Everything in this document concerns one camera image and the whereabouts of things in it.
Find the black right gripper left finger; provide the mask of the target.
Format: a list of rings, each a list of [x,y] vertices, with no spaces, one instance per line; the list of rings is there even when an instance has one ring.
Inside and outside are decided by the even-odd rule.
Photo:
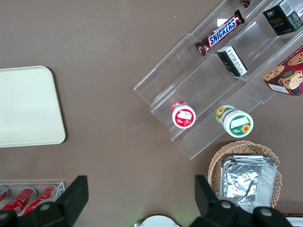
[[[55,201],[38,205],[33,211],[17,216],[14,211],[0,212],[2,227],[72,227],[89,199],[88,178],[79,175]]]

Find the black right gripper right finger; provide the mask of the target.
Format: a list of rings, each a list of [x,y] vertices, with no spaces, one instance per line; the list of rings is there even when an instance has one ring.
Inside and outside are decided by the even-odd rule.
[[[192,227],[290,227],[291,223],[278,210],[256,207],[244,211],[234,202],[218,199],[204,175],[195,176],[195,200],[200,212]]]

